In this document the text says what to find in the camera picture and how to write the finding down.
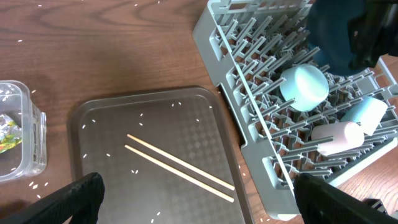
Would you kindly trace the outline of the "green snack wrapper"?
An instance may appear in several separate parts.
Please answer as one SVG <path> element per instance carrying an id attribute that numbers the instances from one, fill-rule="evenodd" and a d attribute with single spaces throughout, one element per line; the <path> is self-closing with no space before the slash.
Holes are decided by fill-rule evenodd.
<path id="1" fill-rule="evenodd" d="M 22 128 L 8 115 L 1 114 L 1 153 L 22 142 Z"/>

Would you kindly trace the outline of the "brown serving tray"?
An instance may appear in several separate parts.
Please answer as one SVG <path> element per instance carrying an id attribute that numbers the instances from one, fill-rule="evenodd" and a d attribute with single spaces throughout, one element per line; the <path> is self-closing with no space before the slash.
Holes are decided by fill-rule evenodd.
<path id="1" fill-rule="evenodd" d="M 131 134 L 235 186 L 227 189 L 127 137 Z M 251 223 L 233 147 L 214 94 L 200 87 L 92 100 L 68 122 L 75 179 L 104 182 L 100 223 Z M 127 144 L 234 198 L 217 195 L 125 148 Z"/>

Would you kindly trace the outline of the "large blue plate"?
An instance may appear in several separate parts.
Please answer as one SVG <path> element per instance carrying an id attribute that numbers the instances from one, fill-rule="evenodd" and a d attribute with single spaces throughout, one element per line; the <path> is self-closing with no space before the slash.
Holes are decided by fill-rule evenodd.
<path id="1" fill-rule="evenodd" d="M 308 13 L 306 29 L 310 31 L 308 47 L 320 50 L 313 56 L 319 66 L 329 65 L 328 72 L 348 77 L 367 66 L 350 68 L 354 59 L 349 41 L 348 22 L 365 12 L 363 0 L 316 0 Z"/>

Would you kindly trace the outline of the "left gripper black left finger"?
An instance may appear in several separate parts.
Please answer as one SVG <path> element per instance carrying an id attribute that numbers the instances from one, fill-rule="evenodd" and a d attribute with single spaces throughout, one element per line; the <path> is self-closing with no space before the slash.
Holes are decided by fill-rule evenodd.
<path id="1" fill-rule="evenodd" d="M 9 224 L 96 224 L 104 200 L 105 186 L 102 176 L 92 172 L 29 207 L 1 219 Z"/>

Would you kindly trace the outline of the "pink cup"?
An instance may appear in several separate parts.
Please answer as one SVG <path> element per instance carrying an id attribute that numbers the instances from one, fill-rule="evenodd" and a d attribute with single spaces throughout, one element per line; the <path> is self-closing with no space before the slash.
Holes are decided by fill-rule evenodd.
<path id="1" fill-rule="evenodd" d="M 333 137 L 332 141 L 318 145 L 317 151 L 323 156 L 330 156 L 361 146 L 364 143 L 364 133 L 361 127 L 352 121 L 325 124 L 314 127 L 312 141 Z"/>

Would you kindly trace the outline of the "light blue cup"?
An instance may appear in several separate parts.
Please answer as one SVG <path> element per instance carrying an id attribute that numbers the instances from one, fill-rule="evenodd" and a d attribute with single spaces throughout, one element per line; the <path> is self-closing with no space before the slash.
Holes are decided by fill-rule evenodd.
<path id="1" fill-rule="evenodd" d="M 360 123 L 363 132 L 368 136 L 372 136 L 387 108 L 388 105 L 385 102 L 370 96 L 364 96 L 363 100 L 351 107 L 340 121 Z"/>

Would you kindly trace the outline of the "wooden chopstick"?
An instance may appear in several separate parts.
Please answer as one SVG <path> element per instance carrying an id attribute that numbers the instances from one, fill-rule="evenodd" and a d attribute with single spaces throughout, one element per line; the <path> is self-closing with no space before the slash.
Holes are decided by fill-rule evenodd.
<path id="1" fill-rule="evenodd" d="M 167 164 L 155 159 L 154 157 L 151 157 L 148 154 L 145 154 L 145 153 L 143 153 L 143 152 L 141 152 L 141 151 L 139 151 L 139 150 L 137 150 L 137 149 L 135 149 L 135 148 L 133 148 L 131 146 L 128 146 L 127 144 L 125 144 L 124 147 L 129 149 L 130 151 L 136 153 L 137 155 L 147 159 L 148 161 L 158 165 L 159 167 L 161 167 L 161 168 L 163 168 L 163 169 L 165 169 L 165 170 L 167 170 L 167 171 L 169 171 L 169 172 L 171 172 L 171 173 L 173 173 L 173 174 L 175 174 L 175 175 L 177 175 L 177 176 L 179 176 L 179 177 L 181 177 L 181 178 L 183 178 L 183 179 L 185 179 L 185 180 L 187 180 L 187 181 L 189 181 L 189 182 L 191 182 L 191 183 L 193 183 L 193 184 L 195 184 L 195 185 L 197 185 L 197 186 L 199 186 L 199 187 L 201 187 L 201 188 L 203 188 L 203 189 L 205 189 L 205 190 L 207 190 L 207 191 L 209 191 L 209 192 L 211 192 L 211 193 L 213 193 L 215 195 L 217 195 L 218 197 L 223 198 L 224 200 L 229 201 L 231 203 L 234 202 L 234 198 L 232 198 L 229 195 L 224 194 L 223 192 L 221 192 L 221 191 L 219 191 L 219 190 L 217 190 L 217 189 L 215 189 L 215 188 L 213 188 L 213 187 L 211 187 L 211 186 L 209 186 L 209 185 L 207 185 L 207 184 L 205 184 L 205 183 L 203 183 L 203 182 L 201 182 L 201 181 L 199 181 L 199 180 L 197 180 L 197 179 L 195 179 L 195 178 L 193 178 L 193 177 L 191 177 L 189 175 L 187 175 L 186 173 L 181 172 L 181 171 L 179 171 L 179 170 L 177 170 L 177 169 L 175 169 L 175 168 L 173 168 L 173 167 L 171 167 L 171 166 L 169 166 L 169 165 L 167 165 Z"/>
<path id="2" fill-rule="evenodd" d="M 141 140 L 141 139 L 139 139 L 139 138 L 137 138 L 137 137 L 135 137 L 135 136 L 133 136 L 131 134 L 127 134 L 127 137 L 129 137 L 130 139 L 138 142 L 139 144 L 142 144 L 143 146 L 151 149 L 152 151 L 154 151 L 154 152 L 156 152 L 156 153 L 158 153 L 158 154 L 170 159 L 171 161 L 174 161 L 174 162 L 180 164 L 181 166 L 184 166 L 187 169 L 190 169 L 191 171 L 194 171 L 197 174 L 200 174 L 201 176 L 206 177 L 207 179 L 210 179 L 213 182 L 216 182 L 217 184 L 222 185 L 223 187 L 226 187 L 227 189 L 235 190 L 235 186 L 233 186 L 232 184 L 229 184 L 229 183 L 227 183 L 227 182 L 225 182 L 225 181 L 223 181 L 223 180 L 211 175 L 210 173 L 207 173 L 207 172 L 205 172 L 205 171 L 203 171 L 203 170 L 201 170 L 201 169 L 199 169 L 199 168 L 197 168 L 197 167 L 195 167 L 195 166 L 193 166 L 193 165 L 191 165 L 191 164 L 189 164 L 189 163 L 187 163 L 187 162 L 175 157 L 174 155 L 169 154 L 168 152 L 163 151 L 162 149 L 159 149 L 158 147 L 155 147 L 155 146 L 149 144 L 148 142 L 145 142 L 145 141 L 143 141 L 143 140 Z"/>

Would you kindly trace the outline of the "grey dishwasher rack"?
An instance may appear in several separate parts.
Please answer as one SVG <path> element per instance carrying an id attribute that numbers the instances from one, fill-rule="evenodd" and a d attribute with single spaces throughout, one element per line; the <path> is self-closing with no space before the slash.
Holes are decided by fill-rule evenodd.
<path id="1" fill-rule="evenodd" d="M 338 122 L 366 96 L 384 102 L 397 96 L 397 82 L 383 61 L 379 74 L 365 70 L 352 77 L 322 65 L 329 92 L 311 111 L 297 111 L 282 97 L 282 72 L 314 64 L 319 51 L 308 47 L 310 8 L 310 1 L 209 1 L 193 30 L 211 81 L 224 91 L 243 135 L 241 152 L 262 204 L 276 220 L 299 214 L 292 193 L 297 175 L 306 172 L 337 187 L 397 146 L 393 104 L 359 147 L 324 157 L 321 141 L 310 138 L 315 126 Z"/>

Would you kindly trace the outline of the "light blue rice bowl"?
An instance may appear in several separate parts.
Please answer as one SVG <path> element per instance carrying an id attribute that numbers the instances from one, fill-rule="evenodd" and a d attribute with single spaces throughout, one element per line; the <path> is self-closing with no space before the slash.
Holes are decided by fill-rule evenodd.
<path id="1" fill-rule="evenodd" d="M 323 72 L 310 64 L 301 64 L 282 72 L 285 79 L 279 86 L 285 101 L 294 99 L 291 107 L 308 112 L 322 103 L 329 94 L 329 85 Z"/>

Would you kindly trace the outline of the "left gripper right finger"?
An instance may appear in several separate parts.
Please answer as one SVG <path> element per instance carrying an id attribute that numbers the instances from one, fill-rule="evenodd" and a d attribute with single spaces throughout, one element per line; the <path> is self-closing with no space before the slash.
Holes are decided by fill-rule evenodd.
<path id="1" fill-rule="evenodd" d="M 294 180 L 298 210 L 305 224 L 397 224 L 397 219 L 303 173 Z"/>

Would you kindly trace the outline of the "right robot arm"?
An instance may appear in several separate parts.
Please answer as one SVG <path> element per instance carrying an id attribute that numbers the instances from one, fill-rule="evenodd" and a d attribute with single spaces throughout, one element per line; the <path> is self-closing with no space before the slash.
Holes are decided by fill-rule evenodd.
<path id="1" fill-rule="evenodd" d="M 379 57 L 397 56 L 397 0 L 364 1 L 364 12 L 348 22 L 350 69 L 375 67 Z"/>

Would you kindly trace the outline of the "clear plastic bin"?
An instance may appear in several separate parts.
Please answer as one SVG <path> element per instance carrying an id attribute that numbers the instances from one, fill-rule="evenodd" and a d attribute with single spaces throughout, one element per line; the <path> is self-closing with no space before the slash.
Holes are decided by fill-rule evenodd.
<path id="1" fill-rule="evenodd" d="M 1 81 L 1 182 L 35 176 L 47 166 L 44 112 L 30 90 L 16 80 Z"/>

